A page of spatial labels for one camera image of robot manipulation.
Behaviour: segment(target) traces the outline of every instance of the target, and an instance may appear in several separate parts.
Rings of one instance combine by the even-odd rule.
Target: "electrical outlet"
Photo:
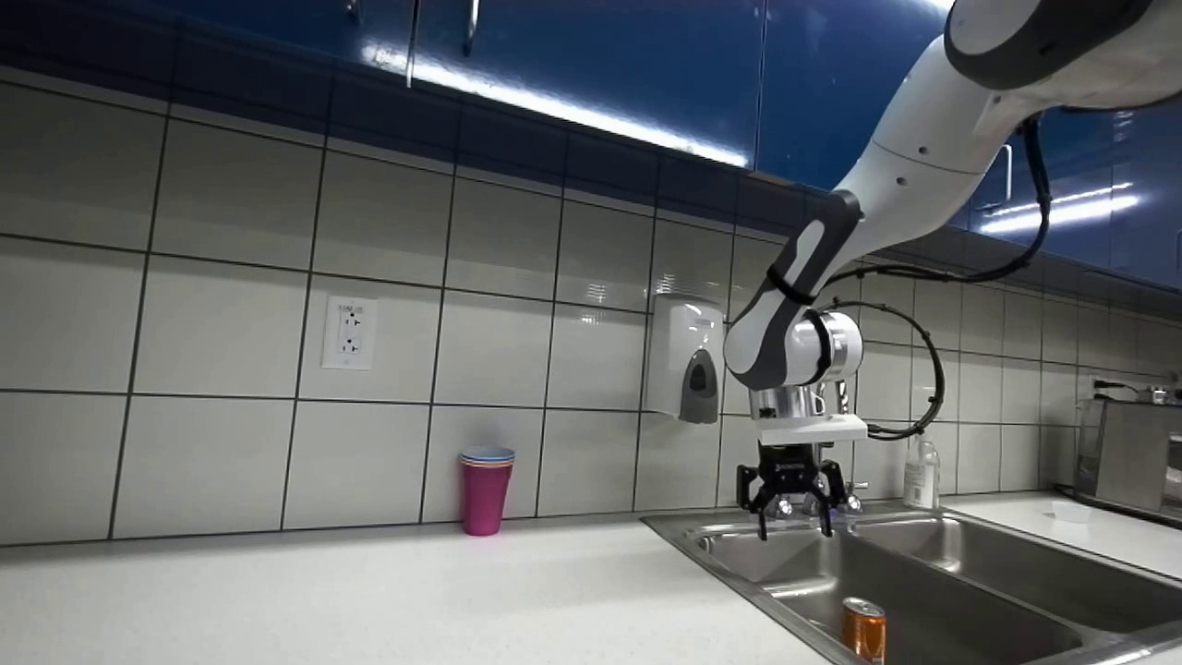
[[[372,301],[329,301],[325,318],[325,367],[329,368],[372,368],[377,303]]]

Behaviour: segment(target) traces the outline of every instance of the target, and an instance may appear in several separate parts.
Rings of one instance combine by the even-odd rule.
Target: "white countertop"
[[[958,509],[1182,578],[1182,533],[1059,499]],[[47,546],[0,558],[6,665],[824,661],[640,521]]]

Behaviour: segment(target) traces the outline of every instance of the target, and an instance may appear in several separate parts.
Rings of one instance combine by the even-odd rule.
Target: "stainless steel sink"
[[[952,512],[852,516],[831,539],[787,521],[654,521],[654,530],[831,661],[843,600],[891,617],[891,665],[1130,661],[1175,648],[1182,588]]]

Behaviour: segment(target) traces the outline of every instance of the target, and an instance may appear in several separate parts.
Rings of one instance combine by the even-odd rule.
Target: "small orange object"
[[[885,612],[881,607],[869,602],[869,600],[846,600],[846,648],[873,661],[873,665],[885,665]]]

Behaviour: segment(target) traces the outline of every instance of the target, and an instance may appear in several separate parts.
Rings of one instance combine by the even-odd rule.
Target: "plastic cup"
[[[510,446],[476,446],[458,456],[463,466],[463,530],[470,537],[496,537],[507,512],[507,490],[512,475]]]

